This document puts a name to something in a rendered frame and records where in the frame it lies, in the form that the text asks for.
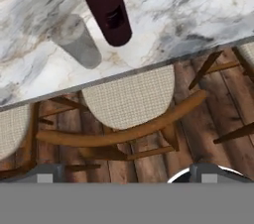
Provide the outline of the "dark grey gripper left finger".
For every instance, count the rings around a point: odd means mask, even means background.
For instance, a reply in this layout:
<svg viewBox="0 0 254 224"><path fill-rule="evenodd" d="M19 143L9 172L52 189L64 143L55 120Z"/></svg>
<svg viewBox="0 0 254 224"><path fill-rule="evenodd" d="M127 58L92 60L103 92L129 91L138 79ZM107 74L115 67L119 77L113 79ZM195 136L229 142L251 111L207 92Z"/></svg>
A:
<svg viewBox="0 0 254 224"><path fill-rule="evenodd" d="M64 166L60 164L41 164L25 174L6 178L5 182L14 183L62 183L65 182Z"/></svg>

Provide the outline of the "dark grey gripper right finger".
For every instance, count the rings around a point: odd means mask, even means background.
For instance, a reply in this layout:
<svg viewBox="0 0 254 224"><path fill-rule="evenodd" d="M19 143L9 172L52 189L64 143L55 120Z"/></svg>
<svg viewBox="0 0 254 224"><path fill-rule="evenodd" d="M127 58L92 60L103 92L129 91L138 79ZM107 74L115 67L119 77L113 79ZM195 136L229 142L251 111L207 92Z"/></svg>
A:
<svg viewBox="0 0 254 224"><path fill-rule="evenodd" d="M250 179L231 169L214 164L194 164L190 166L190 181L195 183L243 182Z"/></svg>

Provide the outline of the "dark red wine bottle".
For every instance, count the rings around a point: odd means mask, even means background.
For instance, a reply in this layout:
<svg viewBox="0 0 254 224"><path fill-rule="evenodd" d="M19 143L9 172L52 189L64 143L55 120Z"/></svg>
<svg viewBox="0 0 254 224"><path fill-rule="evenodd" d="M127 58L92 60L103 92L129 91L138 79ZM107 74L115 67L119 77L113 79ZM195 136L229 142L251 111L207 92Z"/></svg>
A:
<svg viewBox="0 0 254 224"><path fill-rule="evenodd" d="M85 0L107 43L127 44L132 37L124 0Z"/></svg>

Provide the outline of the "round black and white object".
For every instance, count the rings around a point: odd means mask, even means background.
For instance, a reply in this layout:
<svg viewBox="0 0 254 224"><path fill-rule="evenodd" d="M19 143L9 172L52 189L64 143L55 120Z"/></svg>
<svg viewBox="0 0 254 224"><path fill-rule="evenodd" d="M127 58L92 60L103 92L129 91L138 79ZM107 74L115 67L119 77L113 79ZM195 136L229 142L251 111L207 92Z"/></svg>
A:
<svg viewBox="0 0 254 224"><path fill-rule="evenodd" d="M223 167L220 166L221 169L227 171L227 172L231 172L231 173L235 173L238 175L242 175L241 172L232 169L232 168L227 168L227 167ZM182 170L180 170L179 172L175 173L171 178L168 179L168 183L173 183L173 182L188 182L190 180L191 177L191 173L190 173L190 169L189 168L184 168Z"/></svg>

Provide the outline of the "wooden chair with woven seat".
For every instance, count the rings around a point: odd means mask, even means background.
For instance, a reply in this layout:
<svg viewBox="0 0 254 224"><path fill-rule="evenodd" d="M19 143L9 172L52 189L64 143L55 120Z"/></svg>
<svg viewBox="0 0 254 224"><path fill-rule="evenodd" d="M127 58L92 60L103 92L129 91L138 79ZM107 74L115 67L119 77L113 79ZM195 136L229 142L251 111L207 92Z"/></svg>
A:
<svg viewBox="0 0 254 224"><path fill-rule="evenodd" d="M238 48L233 48L240 65L244 68L246 75L254 82L254 43L242 45ZM214 140L215 144L220 144L233 139L244 137L254 133L254 122L244 125L235 131L232 131L220 138Z"/></svg>
<svg viewBox="0 0 254 224"><path fill-rule="evenodd" d="M82 109L83 106L70 101L64 108L54 109L45 116L40 115L40 102L32 105L24 105L0 112L0 162L12 156L24 145L23 162L16 168L0 170L0 183L6 178L25 174L32 168L38 166L37 162L37 139L39 124L51 124L47 117L63 113L73 109ZM63 165L64 171L71 173L98 169L100 165Z"/></svg>
<svg viewBox="0 0 254 224"><path fill-rule="evenodd" d="M86 159L134 161L176 151L179 148L175 125L199 106L207 92L199 90L179 105L171 105L175 71L169 64L81 90L88 110L105 125L105 135L81 135L64 131L40 131L37 139L54 145L79 148ZM165 147L127 155L117 146L160 131Z"/></svg>

